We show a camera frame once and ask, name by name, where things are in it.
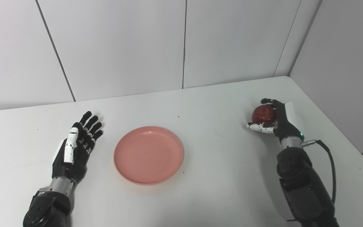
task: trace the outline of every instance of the robotic hand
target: robotic hand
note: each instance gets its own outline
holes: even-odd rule
[[[334,217],[336,174],[330,150],[320,140],[304,142],[301,117],[295,112],[291,102],[285,104],[277,99],[262,99],[261,104],[270,105],[275,110],[276,121],[258,124],[248,122],[246,126],[254,131],[273,133],[279,138],[282,151],[277,155],[277,173],[281,189],[295,218],[289,221],[298,221],[303,227],[339,227]],[[315,143],[327,151],[331,161],[331,198],[303,149]]]
[[[89,155],[103,134],[99,130],[102,123],[97,122],[96,115],[91,116],[90,111],[86,112],[72,125],[68,138],[60,142],[52,164],[51,184],[40,188],[33,196],[23,227],[66,226],[66,218],[72,209],[69,194],[72,187],[85,177]]]

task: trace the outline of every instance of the table surface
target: table surface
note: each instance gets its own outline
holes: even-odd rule
[[[32,195],[51,180],[51,161],[73,122],[100,116],[98,140],[85,179],[75,189],[73,227],[298,226],[275,171],[273,135],[245,127],[264,98],[294,102],[306,139],[321,139],[337,166],[336,217],[363,226],[363,156],[288,77],[83,102],[0,110],[0,227],[21,226]],[[156,125],[174,132],[184,160],[169,180],[141,186],[116,171],[113,151],[127,132]],[[305,149],[326,188],[331,169],[317,145]]]

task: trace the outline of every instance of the apple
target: apple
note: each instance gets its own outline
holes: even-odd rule
[[[258,106],[252,114],[252,122],[259,124],[262,122],[274,122],[277,119],[277,113],[270,105]]]

